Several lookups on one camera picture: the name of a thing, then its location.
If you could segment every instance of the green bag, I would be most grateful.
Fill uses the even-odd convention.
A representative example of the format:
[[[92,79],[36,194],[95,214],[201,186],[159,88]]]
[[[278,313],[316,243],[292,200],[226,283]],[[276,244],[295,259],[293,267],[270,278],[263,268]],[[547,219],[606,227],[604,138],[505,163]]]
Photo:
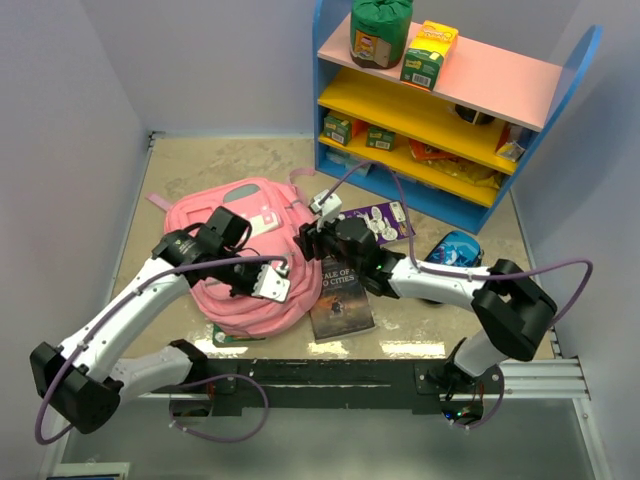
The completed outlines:
[[[354,0],[351,58],[365,68],[392,68],[407,44],[413,0]]]

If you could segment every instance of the pink shelf top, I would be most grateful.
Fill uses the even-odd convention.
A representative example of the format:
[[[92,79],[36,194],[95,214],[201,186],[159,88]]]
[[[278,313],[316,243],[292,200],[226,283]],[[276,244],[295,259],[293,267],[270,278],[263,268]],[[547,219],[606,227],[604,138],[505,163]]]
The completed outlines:
[[[411,24],[407,45],[420,25]],[[353,62],[349,53],[349,27],[350,15],[347,15],[320,47],[318,58],[401,83],[402,62],[388,70],[364,69]],[[460,37],[432,94],[540,131],[561,71],[558,65]]]

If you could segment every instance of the white wall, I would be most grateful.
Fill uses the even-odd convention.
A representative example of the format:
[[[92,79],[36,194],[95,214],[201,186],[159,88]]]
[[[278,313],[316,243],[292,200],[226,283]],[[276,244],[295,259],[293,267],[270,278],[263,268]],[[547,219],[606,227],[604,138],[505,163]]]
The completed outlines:
[[[414,19],[548,58],[579,0],[415,0]],[[145,127],[313,130],[315,0],[82,0]]]
[[[3,480],[39,470],[29,354],[101,306],[144,136],[77,0],[0,1]]]
[[[566,57],[589,25],[601,23],[597,60],[514,192],[539,266],[578,255],[595,263],[558,334],[563,353],[580,355],[618,479],[640,471],[639,22],[637,1],[582,1],[553,58]],[[574,270],[543,282],[564,301],[578,277]]]

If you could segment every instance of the green and yellow box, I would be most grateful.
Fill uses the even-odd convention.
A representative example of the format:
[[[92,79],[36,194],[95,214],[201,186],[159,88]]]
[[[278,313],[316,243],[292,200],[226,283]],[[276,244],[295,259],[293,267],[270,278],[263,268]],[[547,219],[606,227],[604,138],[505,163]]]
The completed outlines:
[[[346,146],[365,125],[365,122],[344,113],[331,110],[324,117],[324,135],[340,145]]]
[[[371,125],[367,130],[367,147],[379,148],[390,152],[393,150],[395,140],[396,134],[384,128]]]
[[[424,22],[404,56],[400,80],[433,90],[457,40],[457,29],[435,22]]]

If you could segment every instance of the beige tabletop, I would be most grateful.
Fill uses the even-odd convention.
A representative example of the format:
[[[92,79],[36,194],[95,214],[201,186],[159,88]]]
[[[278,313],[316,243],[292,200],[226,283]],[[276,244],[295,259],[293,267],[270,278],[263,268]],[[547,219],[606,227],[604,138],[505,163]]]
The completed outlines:
[[[160,138],[156,140],[138,200],[131,230],[116,279],[120,292],[140,270],[163,234],[164,212],[145,199],[157,193],[175,202],[181,197],[246,177],[262,176],[285,181],[298,167],[313,164],[313,142],[309,139]],[[329,188],[335,179],[323,174],[299,177],[309,197]],[[380,203],[385,199],[344,184],[338,190],[345,209]],[[411,211],[416,230],[416,254],[424,257],[453,228]],[[485,251],[484,262],[508,258],[528,267],[525,248],[510,198],[505,199],[487,222],[478,240]],[[406,240],[389,244],[392,250],[408,252]],[[430,307],[416,299],[394,300],[369,295],[377,328],[339,341],[316,344],[308,314],[286,332],[249,345],[216,347],[212,324],[190,296],[171,304],[131,344],[126,357],[153,353],[175,339],[184,338],[210,357],[240,358],[442,358],[458,341],[480,329],[471,312],[452,306]],[[536,358],[553,358],[549,339]]]

